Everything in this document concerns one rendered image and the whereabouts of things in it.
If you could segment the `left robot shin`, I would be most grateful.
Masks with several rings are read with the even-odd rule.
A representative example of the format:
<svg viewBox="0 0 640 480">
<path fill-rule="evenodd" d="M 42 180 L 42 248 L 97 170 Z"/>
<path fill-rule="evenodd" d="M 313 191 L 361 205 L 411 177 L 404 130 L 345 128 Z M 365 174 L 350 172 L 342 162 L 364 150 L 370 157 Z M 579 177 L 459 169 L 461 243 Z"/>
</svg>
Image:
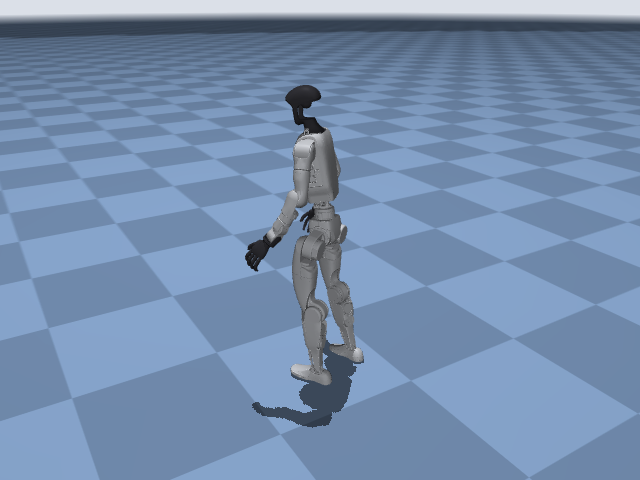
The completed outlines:
<svg viewBox="0 0 640 480">
<path fill-rule="evenodd" d="M 309 349 L 311 372 L 319 374 L 321 368 L 323 369 L 323 348 L 326 342 L 327 322 L 326 320 L 322 321 L 322 313 L 315 306 L 309 306 L 305 313 L 301 309 L 301 315 L 305 344 Z"/>
</svg>

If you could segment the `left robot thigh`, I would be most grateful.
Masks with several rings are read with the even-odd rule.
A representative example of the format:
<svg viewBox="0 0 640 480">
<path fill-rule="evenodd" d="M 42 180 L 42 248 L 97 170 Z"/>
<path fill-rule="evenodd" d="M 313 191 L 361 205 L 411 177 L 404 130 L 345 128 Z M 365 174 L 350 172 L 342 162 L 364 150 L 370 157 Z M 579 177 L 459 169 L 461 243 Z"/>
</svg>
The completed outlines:
<svg viewBox="0 0 640 480">
<path fill-rule="evenodd" d="M 307 236 L 301 236 L 295 245 L 292 261 L 293 285 L 299 305 L 305 313 L 309 306 L 317 307 L 322 313 L 322 321 L 327 317 L 327 304 L 315 299 L 318 265 L 325 251 L 323 232 L 313 230 Z"/>
</svg>

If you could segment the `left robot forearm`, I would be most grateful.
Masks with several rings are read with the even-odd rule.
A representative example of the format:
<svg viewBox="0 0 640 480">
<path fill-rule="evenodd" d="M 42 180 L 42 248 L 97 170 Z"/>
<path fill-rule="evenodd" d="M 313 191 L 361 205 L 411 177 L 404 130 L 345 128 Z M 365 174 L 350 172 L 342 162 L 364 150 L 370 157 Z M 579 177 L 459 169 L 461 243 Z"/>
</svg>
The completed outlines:
<svg viewBox="0 0 640 480">
<path fill-rule="evenodd" d="M 298 211 L 295 209 L 298 202 L 298 194 L 295 191 L 290 191 L 287 194 L 282 212 L 273 223 L 272 228 L 268 231 L 266 237 L 270 243 L 277 237 L 281 237 L 281 240 L 285 234 L 287 234 L 292 222 L 297 218 Z"/>
</svg>

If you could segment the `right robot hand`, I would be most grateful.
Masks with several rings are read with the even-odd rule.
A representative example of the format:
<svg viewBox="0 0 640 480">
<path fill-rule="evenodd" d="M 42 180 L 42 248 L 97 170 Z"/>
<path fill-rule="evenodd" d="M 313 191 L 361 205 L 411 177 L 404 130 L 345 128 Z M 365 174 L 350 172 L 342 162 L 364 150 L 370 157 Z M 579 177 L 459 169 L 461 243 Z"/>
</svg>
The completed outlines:
<svg viewBox="0 0 640 480">
<path fill-rule="evenodd" d="M 315 203 L 314 203 L 315 204 Z M 305 230 L 305 227 L 307 225 L 307 222 L 309 221 L 309 219 L 314 217 L 314 209 L 312 207 L 312 209 L 310 209 L 308 212 L 306 212 L 300 219 L 300 222 L 302 222 L 304 220 L 304 218 L 307 217 L 307 219 L 304 222 L 304 226 L 303 226 L 303 231 Z M 308 224 L 308 229 L 307 229 L 307 233 L 309 233 L 309 224 Z"/>
</svg>

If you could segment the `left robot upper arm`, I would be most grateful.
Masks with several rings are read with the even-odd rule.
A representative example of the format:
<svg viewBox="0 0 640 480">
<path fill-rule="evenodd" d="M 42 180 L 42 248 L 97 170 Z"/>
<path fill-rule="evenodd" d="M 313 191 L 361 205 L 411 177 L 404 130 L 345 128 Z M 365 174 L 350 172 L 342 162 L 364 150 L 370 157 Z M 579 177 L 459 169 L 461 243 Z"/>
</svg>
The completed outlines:
<svg viewBox="0 0 640 480">
<path fill-rule="evenodd" d="M 293 148 L 293 181 L 295 189 L 292 191 L 298 194 L 296 208 L 302 208 L 308 203 L 311 164 L 315 159 L 315 155 L 315 141 L 311 139 L 301 140 Z"/>
</svg>

